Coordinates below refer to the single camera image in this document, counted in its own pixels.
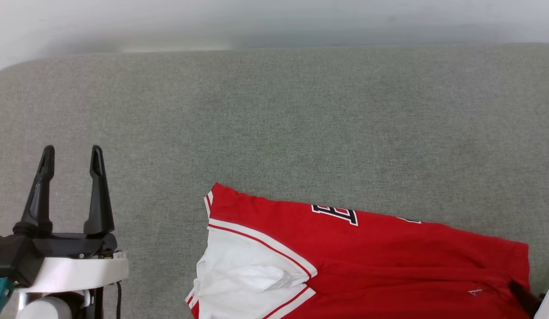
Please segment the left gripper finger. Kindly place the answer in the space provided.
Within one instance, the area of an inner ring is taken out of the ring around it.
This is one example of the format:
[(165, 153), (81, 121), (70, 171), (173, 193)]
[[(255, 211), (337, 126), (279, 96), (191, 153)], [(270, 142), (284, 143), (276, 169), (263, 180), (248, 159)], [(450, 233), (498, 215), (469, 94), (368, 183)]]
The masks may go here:
[(84, 222), (83, 232), (88, 236), (100, 236), (114, 231), (115, 225), (103, 151), (98, 145), (92, 147), (90, 176), (90, 210), (88, 219)]
[(50, 220), (50, 182), (55, 174), (55, 148), (44, 148), (22, 218), (13, 226), (13, 233), (29, 237), (48, 236), (53, 231)]

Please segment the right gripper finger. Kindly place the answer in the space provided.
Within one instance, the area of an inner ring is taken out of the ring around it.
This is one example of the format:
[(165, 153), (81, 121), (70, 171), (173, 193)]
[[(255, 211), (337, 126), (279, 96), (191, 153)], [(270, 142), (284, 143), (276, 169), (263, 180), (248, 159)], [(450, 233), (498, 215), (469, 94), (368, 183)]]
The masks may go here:
[(534, 318), (538, 309), (541, 307), (544, 294), (538, 296), (533, 295), (527, 288), (516, 281), (509, 283), (509, 289), (524, 311), (528, 314), (528, 317)]

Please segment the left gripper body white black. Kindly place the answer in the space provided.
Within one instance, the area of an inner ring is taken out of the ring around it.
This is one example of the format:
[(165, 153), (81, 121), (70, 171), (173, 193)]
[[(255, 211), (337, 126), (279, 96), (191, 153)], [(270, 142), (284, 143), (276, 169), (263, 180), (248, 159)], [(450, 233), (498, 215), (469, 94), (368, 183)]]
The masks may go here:
[(43, 262), (31, 282), (17, 280), (28, 293), (76, 292), (125, 280), (130, 274), (126, 253), (113, 233), (52, 233), (32, 240)]

